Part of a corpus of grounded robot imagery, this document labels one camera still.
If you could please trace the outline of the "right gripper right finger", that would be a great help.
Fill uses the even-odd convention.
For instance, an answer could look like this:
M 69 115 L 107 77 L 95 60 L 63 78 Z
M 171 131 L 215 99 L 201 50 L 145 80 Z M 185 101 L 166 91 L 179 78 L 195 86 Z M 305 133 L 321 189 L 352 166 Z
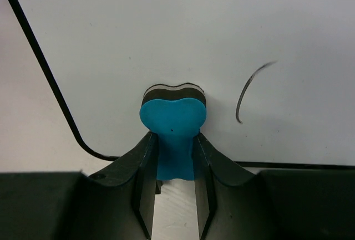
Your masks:
M 354 167 L 237 164 L 193 140 L 200 239 L 353 239 Z

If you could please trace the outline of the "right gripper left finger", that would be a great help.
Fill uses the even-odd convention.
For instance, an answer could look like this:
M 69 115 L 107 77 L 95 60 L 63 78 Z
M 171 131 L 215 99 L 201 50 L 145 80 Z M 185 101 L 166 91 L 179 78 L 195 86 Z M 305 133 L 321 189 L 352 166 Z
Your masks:
M 2 239 L 150 239 L 159 142 L 147 133 L 107 167 L 1 174 Z

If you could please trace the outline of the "blue bone-shaped eraser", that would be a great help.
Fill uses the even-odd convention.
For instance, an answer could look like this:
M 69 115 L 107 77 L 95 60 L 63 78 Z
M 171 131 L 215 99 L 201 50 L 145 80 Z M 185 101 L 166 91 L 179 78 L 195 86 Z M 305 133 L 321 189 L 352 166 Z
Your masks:
M 158 136 L 157 179 L 193 181 L 193 139 L 207 118 L 203 89 L 193 83 L 152 85 L 143 95 L 139 116 Z

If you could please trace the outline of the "white whiteboard black frame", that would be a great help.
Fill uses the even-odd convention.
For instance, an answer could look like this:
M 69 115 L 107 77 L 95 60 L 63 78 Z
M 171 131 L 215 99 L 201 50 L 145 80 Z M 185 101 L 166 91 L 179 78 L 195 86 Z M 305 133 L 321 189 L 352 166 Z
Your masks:
M 120 156 L 154 84 L 194 83 L 240 162 L 354 165 L 354 0 L 14 0 L 84 143 Z

